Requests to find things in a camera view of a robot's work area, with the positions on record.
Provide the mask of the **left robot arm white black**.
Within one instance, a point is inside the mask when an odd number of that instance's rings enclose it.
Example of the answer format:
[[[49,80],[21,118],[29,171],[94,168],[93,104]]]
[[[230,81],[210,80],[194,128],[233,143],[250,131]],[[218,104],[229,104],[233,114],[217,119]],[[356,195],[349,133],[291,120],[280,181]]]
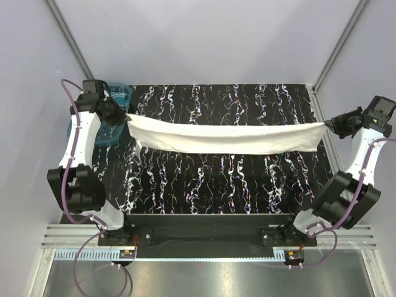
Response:
[[[106,199],[106,189],[92,169],[92,154],[102,123],[117,127],[128,120],[103,80],[84,80],[80,95],[71,99],[71,133],[59,165],[47,181],[60,209],[76,225],[93,222],[103,244],[126,245],[134,230],[121,210]]]

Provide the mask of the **white towel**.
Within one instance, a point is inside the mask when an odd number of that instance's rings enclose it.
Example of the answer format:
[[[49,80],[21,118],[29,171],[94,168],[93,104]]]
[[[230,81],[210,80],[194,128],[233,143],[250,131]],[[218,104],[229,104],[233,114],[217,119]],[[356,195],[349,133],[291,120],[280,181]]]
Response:
[[[273,155],[315,152],[324,123],[284,126],[176,124],[128,114],[131,136],[143,147],[179,153]]]

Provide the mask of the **teal beige Doraemon towel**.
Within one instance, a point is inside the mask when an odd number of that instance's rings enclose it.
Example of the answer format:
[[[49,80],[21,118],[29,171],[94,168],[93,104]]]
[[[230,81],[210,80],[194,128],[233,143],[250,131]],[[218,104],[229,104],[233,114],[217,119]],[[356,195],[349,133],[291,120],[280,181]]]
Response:
[[[131,101],[131,89],[129,87],[115,86],[110,88],[110,93],[114,101],[126,111],[129,109]]]

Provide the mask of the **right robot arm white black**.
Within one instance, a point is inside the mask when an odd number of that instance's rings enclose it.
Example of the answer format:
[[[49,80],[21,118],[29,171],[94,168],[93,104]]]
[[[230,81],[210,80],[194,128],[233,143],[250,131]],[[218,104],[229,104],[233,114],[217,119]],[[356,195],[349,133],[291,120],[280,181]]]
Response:
[[[374,171],[382,146],[392,141],[395,101],[376,95],[367,108],[333,117],[325,125],[340,139],[352,138],[351,161],[319,191],[312,207],[299,212],[280,229],[284,243],[297,246],[326,231],[349,230],[378,202]]]

